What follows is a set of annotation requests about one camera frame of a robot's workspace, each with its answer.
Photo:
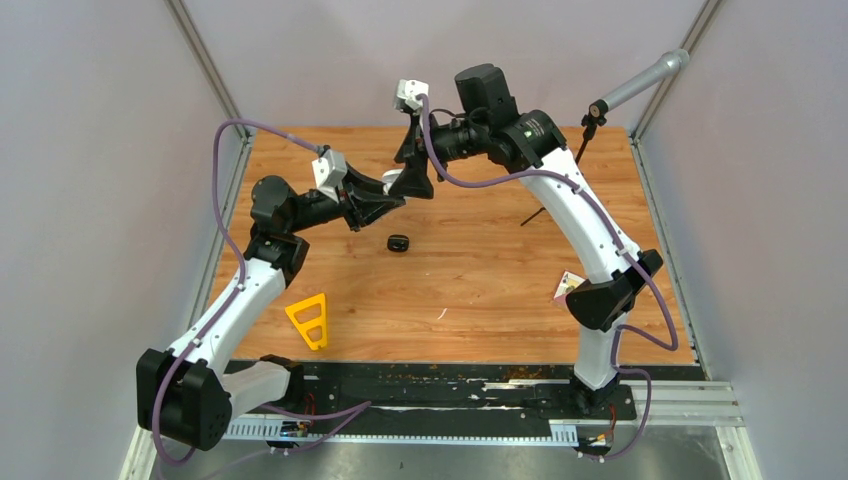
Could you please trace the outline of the white earbud charging case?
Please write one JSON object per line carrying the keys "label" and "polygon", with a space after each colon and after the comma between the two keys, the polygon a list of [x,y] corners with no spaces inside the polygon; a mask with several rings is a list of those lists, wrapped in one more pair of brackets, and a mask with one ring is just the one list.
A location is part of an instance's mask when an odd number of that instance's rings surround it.
{"label": "white earbud charging case", "polygon": [[381,181],[384,185],[384,190],[388,192],[392,185],[397,181],[400,175],[403,173],[402,169],[391,169],[383,173],[381,177]]}

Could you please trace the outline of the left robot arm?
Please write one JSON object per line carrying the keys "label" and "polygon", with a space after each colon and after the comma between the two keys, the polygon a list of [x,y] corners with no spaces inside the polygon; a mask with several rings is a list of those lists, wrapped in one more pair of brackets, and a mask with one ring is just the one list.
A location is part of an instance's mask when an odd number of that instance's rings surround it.
{"label": "left robot arm", "polygon": [[259,316],[300,272],[309,243],[299,232],[336,219],[353,231],[404,205],[391,189],[400,170],[377,180],[350,165],[313,163],[316,186],[297,193],[277,175],[251,191],[250,241],[239,252],[237,273],[201,318],[163,351],[145,351],[136,365],[137,418],[141,428],[208,451],[232,420],[266,403],[283,413],[306,400],[303,369],[266,355],[228,373],[233,353]]}

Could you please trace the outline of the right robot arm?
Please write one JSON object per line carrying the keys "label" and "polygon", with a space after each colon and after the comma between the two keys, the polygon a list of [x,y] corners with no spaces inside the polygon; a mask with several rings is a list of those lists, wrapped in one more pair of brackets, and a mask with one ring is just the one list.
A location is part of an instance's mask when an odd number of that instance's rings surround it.
{"label": "right robot arm", "polygon": [[566,295],[580,325],[571,403],[584,417],[596,417],[611,403],[608,385],[620,374],[622,331],[643,288],[655,289],[663,265],[655,250],[643,250],[619,227],[581,172],[577,156],[552,118],[535,109],[520,111],[503,70],[491,63],[469,67],[454,77],[462,110],[448,124],[435,119],[427,83],[398,81],[396,110],[410,127],[387,172],[392,196],[431,199],[428,169],[441,181],[485,188],[519,181],[551,215],[586,275]]}

